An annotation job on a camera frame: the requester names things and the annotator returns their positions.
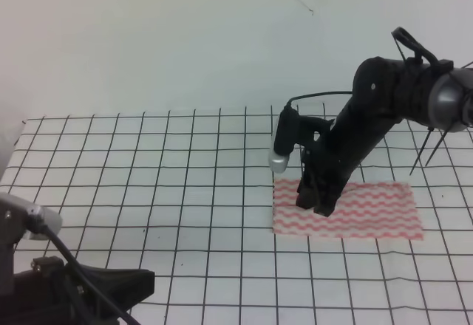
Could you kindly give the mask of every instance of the black cable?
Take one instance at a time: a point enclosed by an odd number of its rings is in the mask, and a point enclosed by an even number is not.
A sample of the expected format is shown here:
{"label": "black cable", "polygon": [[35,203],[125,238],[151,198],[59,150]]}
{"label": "black cable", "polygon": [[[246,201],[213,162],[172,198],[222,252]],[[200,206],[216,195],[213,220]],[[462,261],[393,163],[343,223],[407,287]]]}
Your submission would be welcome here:
{"label": "black cable", "polygon": [[470,65],[473,64],[473,61],[470,61],[468,64],[465,64],[461,67],[461,69],[465,69],[465,68],[468,68]]}
{"label": "black cable", "polygon": [[315,94],[309,94],[309,95],[302,95],[302,96],[295,96],[291,98],[288,102],[287,105],[290,105],[293,101],[295,100],[302,100],[303,98],[316,98],[318,96],[325,96],[325,95],[351,95],[351,91],[327,91],[327,92],[317,92]]}
{"label": "black cable", "polygon": [[57,247],[59,252],[62,254],[62,256],[64,256],[66,261],[69,262],[69,265],[75,271],[81,281],[88,288],[90,288],[90,290],[93,291],[93,293],[95,293],[96,296],[99,297],[99,299],[102,300],[110,308],[111,311],[113,311],[119,318],[122,318],[128,325],[140,325],[140,323],[138,323],[136,319],[134,319],[127,312],[124,312],[122,309],[120,309],[117,304],[115,304],[115,302],[110,299],[109,296],[105,295],[101,290],[97,288],[97,286],[95,286],[95,284],[90,280],[89,276],[82,268],[81,264],[77,262],[75,257],[70,253],[69,249],[67,249],[67,246],[64,245],[64,243],[58,238],[56,234],[54,234],[51,229],[49,229],[47,225],[42,224],[41,226],[39,226],[39,230],[41,234],[47,236],[54,244],[54,246]]}

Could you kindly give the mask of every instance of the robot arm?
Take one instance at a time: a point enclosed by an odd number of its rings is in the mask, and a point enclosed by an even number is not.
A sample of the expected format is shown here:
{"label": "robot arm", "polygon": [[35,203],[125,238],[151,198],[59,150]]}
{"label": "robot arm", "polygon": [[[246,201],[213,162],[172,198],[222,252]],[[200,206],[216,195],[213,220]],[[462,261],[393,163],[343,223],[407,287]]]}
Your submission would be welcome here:
{"label": "robot arm", "polygon": [[[392,34],[414,50],[415,57],[403,56],[402,61],[376,57],[363,62],[353,80],[352,97],[335,120],[300,116],[291,100],[281,112],[270,167],[283,172],[294,144],[304,146],[299,207],[329,216],[352,172],[403,119],[430,131],[444,130],[444,135],[472,125],[473,90],[467,88],[473,87],[473,71],[437,60],[402,28]],[[316,131],[320,135],[314,140]]]}

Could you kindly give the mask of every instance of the cloth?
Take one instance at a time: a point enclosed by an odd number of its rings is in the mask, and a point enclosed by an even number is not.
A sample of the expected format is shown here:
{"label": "cloth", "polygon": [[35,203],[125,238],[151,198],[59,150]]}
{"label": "cloth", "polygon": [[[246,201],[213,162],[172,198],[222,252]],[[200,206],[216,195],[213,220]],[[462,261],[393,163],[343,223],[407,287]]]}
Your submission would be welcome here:
{"label": "cloth", "polygon": [[347,183],[327,218],[296,206],[299,180],[276,179],[273,232],[329,238],[423,239],[422,224],[408,184]]}

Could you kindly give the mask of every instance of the white table surface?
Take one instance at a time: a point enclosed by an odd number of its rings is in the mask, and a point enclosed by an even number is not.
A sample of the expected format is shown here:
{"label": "white table surface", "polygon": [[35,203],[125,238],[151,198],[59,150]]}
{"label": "white table surface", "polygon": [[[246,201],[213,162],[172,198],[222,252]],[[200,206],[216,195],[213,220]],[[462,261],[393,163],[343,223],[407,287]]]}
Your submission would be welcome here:
{"label": "white table surface", "polygon": [[[330,116],[339,107],[303,113]],[[409,177],[426,129],[403,122],[354,181],[412,185],[425,240],[275,236],[267,154],[279,108],[29,120],[0,185],[61,212],[79,262],[156,272],[142,324],[470,324],[473,139]],[[286,177],[300,177],[299,152]],[[57,255],[22,241],[16,271]]]}

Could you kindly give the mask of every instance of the cable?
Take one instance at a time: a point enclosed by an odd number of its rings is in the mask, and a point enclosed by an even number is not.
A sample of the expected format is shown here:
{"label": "cable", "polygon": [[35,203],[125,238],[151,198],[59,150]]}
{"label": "cable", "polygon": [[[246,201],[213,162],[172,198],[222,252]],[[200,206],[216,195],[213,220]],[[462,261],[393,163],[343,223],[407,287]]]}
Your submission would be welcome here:
{"label": "cable", "polygon": [[470,61],[468,64],[463,65],[463,66],[461,67],[461,69],[466,69],[466,68],[468,68],[468,67],[469,67],[470,65],[472,65],[472,64],[473,64],[473,61]]}
{"label": "cable", "polygon": [[309,95],[302,95],[302,96],[295,96],[291,98],[288,102],[287,105],[290,105],[293,101],[295,100],[302,100],[303,98],[316,98],[318,96],[325,96],[325,95],[351,95],[351,91],[327,91],[327,92],[317,92],[315,94],[309,94]]}
{"label": "cable", "polygon": [[99,297],[100,300],[102,300],[109,308],[111,311],[113,311],[119,318],[122,318],[128,325],[140,325],[136,319],[134,319],[130,314],[127,312],[124,312],[122,309],[120,309],[115,302],[110,299],[109,296],[105,295],[101,290],[95,286],[95,284],[90,280],[89,276],[86,274],[84,269],[82,268],[81,264],[77,262],[77,260],[74,258],[74,256],[70,253],[69,249],[67,249],[67,246],[64,245],[64,243],[58,238],[54,232],[49,229],[49,227],[45,224],[42,224],[39,226],[39,230],[41,234],[44,234],[47,236],[51,242],[56,246],[59,250],[59,252],[64,256],[67,262],[69,262],[69,265],[73,268],[77,276],[82,280],[82,282],[90,288],[93,293],[96,294],[97,297]]}

